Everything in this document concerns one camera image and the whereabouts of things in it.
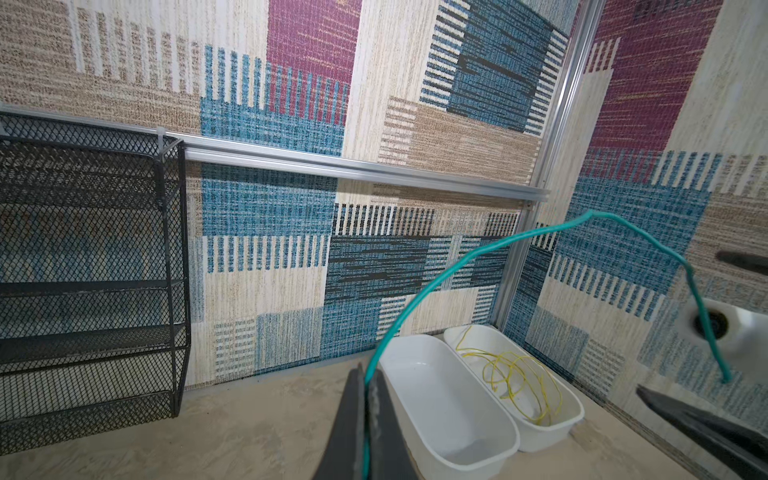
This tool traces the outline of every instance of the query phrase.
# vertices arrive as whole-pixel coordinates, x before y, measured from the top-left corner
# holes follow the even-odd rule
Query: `black circular hole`
[[[719,340],[723,338],[728,331],[728,317],[717,310],[708,310],[707,312],[710,314],[710,325],[712,326],[712,333],[715,334],[715,339]],[[700,336],[706,338],[704,336],[704,328],[701,326],[701,320],[699,320],[698,315],[694,318],[694,330],[696,330],[696,333]]]

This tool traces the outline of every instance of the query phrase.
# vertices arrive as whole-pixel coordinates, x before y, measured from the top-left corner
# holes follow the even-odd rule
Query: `mesh shelf tier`
[[[0,113],[0,455],[176,416],[183,147]]]

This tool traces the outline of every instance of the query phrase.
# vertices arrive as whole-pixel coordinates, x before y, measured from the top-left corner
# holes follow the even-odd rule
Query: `white device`
[[[725,361],[753,382],[768,383],[768,315],[717,300],[703,300]],[[676,324],[683,338],[710,350],[693,297],[680,309]]]

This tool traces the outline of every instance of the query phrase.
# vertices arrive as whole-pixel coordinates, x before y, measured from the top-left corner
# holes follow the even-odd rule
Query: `aluminum rail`
[[[571,113],[574,99],[581,81],[581,72],[587,64],[595,33],[603,13],[605,0],[585,0],[581,5],[581,14],[576,20],[576,28],[571,39],[571,45],[563,62],[563,74],[559,80],[557,102],[553,109],[551,121],[546,125],[541,139],[541,150],[534,167],[531,185],[545,188],[549,177],[558,160],[562,147],[566,121]],[[515,233],[525,232],[536,227],[538,211],[541,204],[536,203],[521,212]],[[515,291],[520,283],[520,277],[528,256],[530,240],[514,243],[507,256],[504,275],[499,285],[498,296],[491,321],[498,329],[504,331],[507,318],[511,312]]]
[[[160,127],[138,127],[135,125],[96,120],[94,118],[82,118],[31,108],[21,108],[2,103],[0,103],[0,111],[10,114],[21,114],[38,118],[68,121],[77,124],[136,131],[145,134],[157,134],[158,131],[164,132]],[[488,197],[530,200],[531,202],[545,202],[547,201],[549,194],[548,190],[529,187],[528,185],[516,185],[493,180],[484,180],[481,178],[437,174],[426,170],[348,160],[341,157],[332,157],[330,155],[309,154],[300,151],[287,150],[285,148],[265,147],[263,145],[201,137],[200,135],[183,134],[173,131],[165,131],[164,133],[170,137],[179,138],[184,141],[186,158],[191,161],[235,165],[238,167],[263,168],[266,170],[280,170],[297,174],[320,175],[324,177],[347,178],[350,180],[364,180],[381,184],[446,190],[462,194],[485,195]]]

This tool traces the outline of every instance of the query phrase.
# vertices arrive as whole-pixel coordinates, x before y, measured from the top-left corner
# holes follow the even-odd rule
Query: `container with yellow wire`
[[[443,339],[512,414],[522,452],[560,442],[584,418],[578,397],[497,329],[457,326],[447,329]]]

